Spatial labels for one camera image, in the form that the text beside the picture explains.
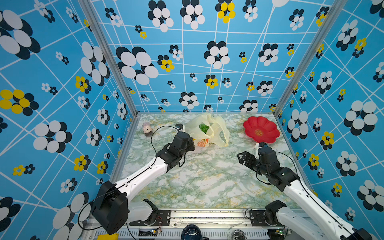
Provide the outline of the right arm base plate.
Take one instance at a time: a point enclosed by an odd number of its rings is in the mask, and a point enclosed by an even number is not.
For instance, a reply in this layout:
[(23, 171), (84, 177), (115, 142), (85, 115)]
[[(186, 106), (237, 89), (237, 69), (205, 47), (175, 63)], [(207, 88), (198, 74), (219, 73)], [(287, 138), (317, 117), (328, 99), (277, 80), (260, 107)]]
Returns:
[(252, 227), (283, 227), (280, 223), (269, 223), (263, 210), (246, 210), (245, 215)]

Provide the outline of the translucent yellowish plastic bag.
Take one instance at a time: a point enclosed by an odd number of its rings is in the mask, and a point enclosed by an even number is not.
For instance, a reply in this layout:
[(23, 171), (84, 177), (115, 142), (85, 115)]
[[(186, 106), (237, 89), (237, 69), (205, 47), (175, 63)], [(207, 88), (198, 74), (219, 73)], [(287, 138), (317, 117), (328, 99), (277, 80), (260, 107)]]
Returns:
[[(199, 128), (201, 123), (210, 127), (206, 134)], [(220, 116), (215, 117), (208, 113), (201, 114), (184, 126), (185, 132), (193, 138), (196, 147), (204, 148), (210, 144), (217, 145), (221, 148), (229, 146), (230, 132), (227, 129), (224, 119)]]

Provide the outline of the fake green grapes bunch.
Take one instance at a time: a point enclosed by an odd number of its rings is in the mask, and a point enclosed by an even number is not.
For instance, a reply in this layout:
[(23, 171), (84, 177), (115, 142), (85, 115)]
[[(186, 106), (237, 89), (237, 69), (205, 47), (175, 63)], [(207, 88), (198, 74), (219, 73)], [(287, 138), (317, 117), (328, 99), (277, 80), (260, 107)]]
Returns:
[(208, 132), (208, 130), (209, 130), (209, 126), (208, 125), (206, 125), (206, 124), (204, 124), (204, 123), (201, 123), (200, 125), (199, 125), (199, 128), (200, 128), (200, 130), (204, 133), (204, 134), (206, 134), (207, 132)]

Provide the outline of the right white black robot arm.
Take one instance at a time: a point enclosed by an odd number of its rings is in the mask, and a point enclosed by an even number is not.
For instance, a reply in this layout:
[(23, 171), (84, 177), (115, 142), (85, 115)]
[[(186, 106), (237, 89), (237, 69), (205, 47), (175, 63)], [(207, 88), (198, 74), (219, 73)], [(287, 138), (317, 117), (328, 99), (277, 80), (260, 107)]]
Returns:
[(241, 165), (267, 177), (269, 184), (291, 198), (311, 218), (308, 221), (294, 213), (285, 203), (276, 200), (266, 206), (265, 222), (281, 224), (305, 240), (371, 240), (365, 229), (356, 229), (330, 210), (290, 168), (282, 167), (276, 152), (267, 146), (258, 148), (255, 156), (249, 152), (237, 155)]

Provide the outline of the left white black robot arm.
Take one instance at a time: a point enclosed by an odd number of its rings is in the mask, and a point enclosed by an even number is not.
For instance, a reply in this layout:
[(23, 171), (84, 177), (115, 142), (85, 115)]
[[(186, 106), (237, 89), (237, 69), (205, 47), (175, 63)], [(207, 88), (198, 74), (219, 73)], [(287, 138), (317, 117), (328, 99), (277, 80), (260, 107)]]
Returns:
[(156, 153), (144, 167), (116, 183), (102, 184), (91, 207), (91, 214), (109, 234), (115, 234), (126, 224), (142, 222), (155, 223), (158, 208), (150, 200), (132, 203), (132, 199), (148, 184), (179, 166), (187, 152), (195, 150), (193, 138), (185, 132), (178, 132), (173, 141)]

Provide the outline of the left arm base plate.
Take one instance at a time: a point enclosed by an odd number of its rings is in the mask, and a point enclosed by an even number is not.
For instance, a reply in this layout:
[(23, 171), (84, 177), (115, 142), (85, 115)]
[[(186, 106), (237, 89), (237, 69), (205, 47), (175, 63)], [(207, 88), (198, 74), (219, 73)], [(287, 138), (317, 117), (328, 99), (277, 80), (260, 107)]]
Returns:
[(146, 221), (130, 222), (130, 226), (139, 227), (168, 227), (171, 220), (171, 210), (157, 210), (155, 214), (151, 214)]

